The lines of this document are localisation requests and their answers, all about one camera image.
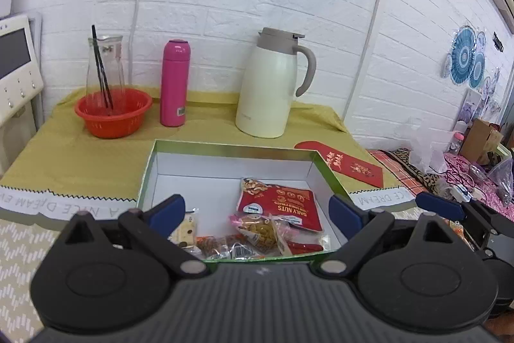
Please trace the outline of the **orange-edged snack packet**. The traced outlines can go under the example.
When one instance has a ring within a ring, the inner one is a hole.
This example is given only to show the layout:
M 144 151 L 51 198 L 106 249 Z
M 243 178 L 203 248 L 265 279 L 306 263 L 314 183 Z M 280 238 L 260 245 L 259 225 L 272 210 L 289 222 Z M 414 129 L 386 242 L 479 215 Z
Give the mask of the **orange-edged snack packet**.
M 206 260 L 251 260 L 260 258 L 256 249 L 240 234 L 199 237 L 196 246 Z

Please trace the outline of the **pink-edged snack packet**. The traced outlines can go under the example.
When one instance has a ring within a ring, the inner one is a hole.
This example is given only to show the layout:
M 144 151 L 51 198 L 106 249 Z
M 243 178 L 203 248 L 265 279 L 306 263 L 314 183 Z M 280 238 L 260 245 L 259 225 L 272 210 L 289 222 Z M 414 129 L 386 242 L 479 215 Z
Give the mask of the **pink-edged snack packet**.
M 284 257 L 293 255 L 288 243 L 293 230 L 285 220 L 258 214 L 233 215 L 229 220 L 258 252 L 264 255 L 279 252 Z

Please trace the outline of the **white cracker packet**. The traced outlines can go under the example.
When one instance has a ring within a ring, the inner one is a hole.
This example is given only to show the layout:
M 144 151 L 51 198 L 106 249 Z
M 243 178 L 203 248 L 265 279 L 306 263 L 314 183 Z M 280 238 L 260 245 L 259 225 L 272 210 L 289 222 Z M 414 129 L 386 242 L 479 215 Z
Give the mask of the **white cracker packet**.
M 182 222 L 171 233 L 168 240 L 181 248 L 196 245 L 199 210 L 197 208 L 186 211 Z

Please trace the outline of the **red daily nuts packet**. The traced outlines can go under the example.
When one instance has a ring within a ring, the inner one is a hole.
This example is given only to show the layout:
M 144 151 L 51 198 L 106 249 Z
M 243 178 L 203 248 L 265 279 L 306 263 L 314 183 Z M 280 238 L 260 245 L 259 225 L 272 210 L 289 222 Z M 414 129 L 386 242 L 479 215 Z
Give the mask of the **red daily nuts packet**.
M 315 196 L 309 189 L 266 184 L 246 177 L 240 190 L 238 212 L 278 217 L 308 231 L 322 231 Z

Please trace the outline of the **red envelope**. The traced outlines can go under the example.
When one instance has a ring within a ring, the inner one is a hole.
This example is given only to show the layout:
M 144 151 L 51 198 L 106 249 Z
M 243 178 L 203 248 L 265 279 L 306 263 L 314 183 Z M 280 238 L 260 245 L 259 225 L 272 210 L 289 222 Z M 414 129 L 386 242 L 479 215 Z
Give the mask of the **red envelope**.
M 303 141 L 295 144 L 297 150 L 315 150 L 332 171 L 351 177 L 367 185 L 382 189 L 383 169 L 364 160 L 355 158 L 318 141 Z

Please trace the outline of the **white power strip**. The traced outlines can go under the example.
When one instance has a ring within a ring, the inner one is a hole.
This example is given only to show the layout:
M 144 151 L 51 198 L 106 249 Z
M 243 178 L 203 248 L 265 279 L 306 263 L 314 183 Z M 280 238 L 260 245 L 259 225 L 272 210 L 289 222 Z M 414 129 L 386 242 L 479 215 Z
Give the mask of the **white power strip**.
M 482 203 L 486 203 L 486 195 L 478 188 L 472 187 L 467 188 L 465 185 L 452 185 L 449 189 L 450 195 L 458 203 L 469 203 L 471 200 L 476 200 Z

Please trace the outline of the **red candy packet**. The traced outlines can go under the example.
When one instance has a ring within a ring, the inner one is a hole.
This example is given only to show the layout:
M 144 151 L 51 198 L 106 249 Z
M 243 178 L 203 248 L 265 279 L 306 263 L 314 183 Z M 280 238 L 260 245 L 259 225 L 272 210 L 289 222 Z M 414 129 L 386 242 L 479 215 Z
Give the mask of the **red candy packet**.
M 295 241 L 287 241 L 286 244 L 289 252 L 293 255 L 324 251 L 324 247 L 318 243 L 298 243 Z

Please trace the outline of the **plaid red cloth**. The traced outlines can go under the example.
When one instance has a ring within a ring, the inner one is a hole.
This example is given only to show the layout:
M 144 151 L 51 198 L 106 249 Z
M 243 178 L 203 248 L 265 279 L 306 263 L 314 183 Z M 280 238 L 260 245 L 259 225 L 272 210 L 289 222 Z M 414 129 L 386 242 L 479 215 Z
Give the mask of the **plaid red cloth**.
M 420 192 L 436 192 L 437 174 L 423 173 L 409 163 L 410 150 L 371 150 L 368 152 L 386 167 L 414 196 Z

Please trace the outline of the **green cardboard box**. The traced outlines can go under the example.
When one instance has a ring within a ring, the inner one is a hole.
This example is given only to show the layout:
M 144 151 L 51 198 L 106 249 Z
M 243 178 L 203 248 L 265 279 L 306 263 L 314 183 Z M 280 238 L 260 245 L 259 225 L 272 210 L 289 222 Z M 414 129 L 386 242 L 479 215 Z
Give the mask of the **green cardboard box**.
M 222 238 L 235 232 L 229 218 L 237 212 L 245 178 L 310 190 L 330 250 L 347 243 L 329 215 L 330 199 L 347 193 L 315 150 L 157 140 L 147 160 L 137 206 L 147 211 L 179 194 L 186 210 L 199 215 L 199 235 Z

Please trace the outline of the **brown cardboard box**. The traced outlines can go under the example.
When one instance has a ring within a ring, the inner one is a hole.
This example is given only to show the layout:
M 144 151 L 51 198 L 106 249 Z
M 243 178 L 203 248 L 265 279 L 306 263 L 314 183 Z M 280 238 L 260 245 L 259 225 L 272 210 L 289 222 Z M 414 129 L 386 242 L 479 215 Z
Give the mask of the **brown cardboard box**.
M 471 163 L 484 165 L 490 151 L 497 150 L 503 139 L 503 134 L 496 129 L 494 124 L 477 118 L 464 139 L 459 155 Z

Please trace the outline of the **clear plastic bag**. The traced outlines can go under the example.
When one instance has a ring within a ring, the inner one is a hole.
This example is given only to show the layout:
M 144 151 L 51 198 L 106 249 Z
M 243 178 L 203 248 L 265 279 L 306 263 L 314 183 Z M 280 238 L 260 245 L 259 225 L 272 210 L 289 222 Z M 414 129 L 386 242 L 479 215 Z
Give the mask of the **clear plastic bag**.
M 426 124 L 410 119 L 404 125 L 404 135 L 410 146 L 410 165 L 422 174 L 443 175 L 448 171 L 444 154 L 434 147 L 431 130 Z

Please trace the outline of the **orange plastic basket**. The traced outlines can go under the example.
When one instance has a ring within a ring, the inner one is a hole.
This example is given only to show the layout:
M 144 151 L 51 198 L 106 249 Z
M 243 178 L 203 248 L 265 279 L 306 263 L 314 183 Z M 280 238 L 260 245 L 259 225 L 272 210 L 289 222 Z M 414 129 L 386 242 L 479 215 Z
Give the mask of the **orange plastic basket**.
M 113 107 L 105 107 L 100 91 L 87 94 L 75 105 L 76 114 L 85 128 L 99 139 L 121 139 L 135 133 L 143 124 L 153 99 L 134 88 L 115 89 Z

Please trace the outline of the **yellow-green tablecloth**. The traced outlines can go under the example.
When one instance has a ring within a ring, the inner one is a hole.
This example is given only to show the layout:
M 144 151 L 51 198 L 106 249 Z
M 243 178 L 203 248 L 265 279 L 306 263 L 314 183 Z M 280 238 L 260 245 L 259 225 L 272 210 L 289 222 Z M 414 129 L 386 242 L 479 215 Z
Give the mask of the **yellow-green tablecloth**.
M 317 141 L 372 165 L 377 163 L 328 106 L 295 102 L 280 138 L 257 139 L 235 126 L 235 93 L 189 92 L 186 123 L 168 128 L 159 122 L 159 90 L 147 87 L 145 91 L 153 104 L 141 127 L 123 139 L 92 136 L 75 112 L 75 104 L 84 90 L 73 91 L 54 107 L 6 171 L 2 185 L 61 195 L 134 199 L 157 139 L 276 148 Z

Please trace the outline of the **black straw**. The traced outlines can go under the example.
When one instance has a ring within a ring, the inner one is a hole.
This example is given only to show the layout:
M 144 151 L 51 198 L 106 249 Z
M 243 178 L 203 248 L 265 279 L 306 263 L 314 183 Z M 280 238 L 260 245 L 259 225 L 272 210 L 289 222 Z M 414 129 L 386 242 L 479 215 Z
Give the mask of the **black straw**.
M 103 60 L 99 50 L 97 30 L 94 24 L 92 25 L 92 46 L 97 67 L 99 88 L 104 99 L 104 107 L 112 111 L 113 102 L 111 99 L 110 87 L 108 85 L 107 77 L 105 74 Z

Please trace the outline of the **pink thermos bottle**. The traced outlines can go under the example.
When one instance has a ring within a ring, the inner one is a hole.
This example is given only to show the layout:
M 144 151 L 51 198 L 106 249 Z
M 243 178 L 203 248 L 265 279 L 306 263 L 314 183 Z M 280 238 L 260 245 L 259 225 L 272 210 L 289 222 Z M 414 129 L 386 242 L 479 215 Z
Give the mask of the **pink thermos bottle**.
M 180 127 L 186 122 L 186 95 L 191 48 L 186 40 L 172 39 L 163 52 L 160 86 L 160 123 Z

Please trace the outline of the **chevron patterned table mat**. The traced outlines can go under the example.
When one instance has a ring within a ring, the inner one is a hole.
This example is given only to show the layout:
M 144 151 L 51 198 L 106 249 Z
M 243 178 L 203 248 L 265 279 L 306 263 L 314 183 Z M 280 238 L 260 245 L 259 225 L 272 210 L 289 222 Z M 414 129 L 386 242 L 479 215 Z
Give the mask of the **chevron patterned table mat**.
M 1 332 L 26 342 L 42 328 L 30 281 L 58 233 L 80 210 L 113 219 L 137 205 L 137 194 L 63 194 L 1 187 Z

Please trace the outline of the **white thermos jug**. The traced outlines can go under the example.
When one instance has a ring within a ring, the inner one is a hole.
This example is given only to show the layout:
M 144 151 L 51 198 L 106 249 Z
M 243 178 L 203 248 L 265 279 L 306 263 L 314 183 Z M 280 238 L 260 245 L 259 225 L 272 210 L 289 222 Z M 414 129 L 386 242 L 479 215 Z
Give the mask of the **white thermos jug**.
M 297 32 L 265 27 L 246 65 L 236 127 L 256 138 L 277 139 L 287 126 L 292 102 L 306 93 L 316 71 L 313 51 Z

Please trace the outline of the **blue paper fan decoration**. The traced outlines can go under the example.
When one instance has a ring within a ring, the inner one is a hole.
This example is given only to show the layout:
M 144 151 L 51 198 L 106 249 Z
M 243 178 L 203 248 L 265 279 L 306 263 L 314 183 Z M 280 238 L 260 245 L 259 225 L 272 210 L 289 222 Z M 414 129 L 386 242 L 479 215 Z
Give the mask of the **blue paper fan decoration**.
M 442 78 L 450 78 L 454 85 L 477 90 L 484 78 L 486 67 L 486 34 L 470 25 L 462 26 L 454 35 L 449 53 L 443 60 Z

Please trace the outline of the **glass carafe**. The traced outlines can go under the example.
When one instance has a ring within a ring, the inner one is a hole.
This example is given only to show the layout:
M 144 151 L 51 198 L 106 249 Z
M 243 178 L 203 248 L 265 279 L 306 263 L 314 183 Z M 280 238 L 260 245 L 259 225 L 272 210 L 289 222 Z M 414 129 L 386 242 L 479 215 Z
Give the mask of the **glass carafe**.
M 126 111 L 126 81 L 122 64 L 122 36 L 90 37 L 86 76 L 86 112 L 116 116 Z

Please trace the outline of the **white water dispenser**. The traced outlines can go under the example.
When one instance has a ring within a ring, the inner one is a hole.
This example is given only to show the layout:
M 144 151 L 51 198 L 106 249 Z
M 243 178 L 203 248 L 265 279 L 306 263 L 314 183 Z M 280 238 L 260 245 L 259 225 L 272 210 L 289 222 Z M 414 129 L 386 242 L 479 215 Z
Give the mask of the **white water dispenser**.
M 1 21 L 1 173 L 44 123 L 41 36 L 38 13 Z

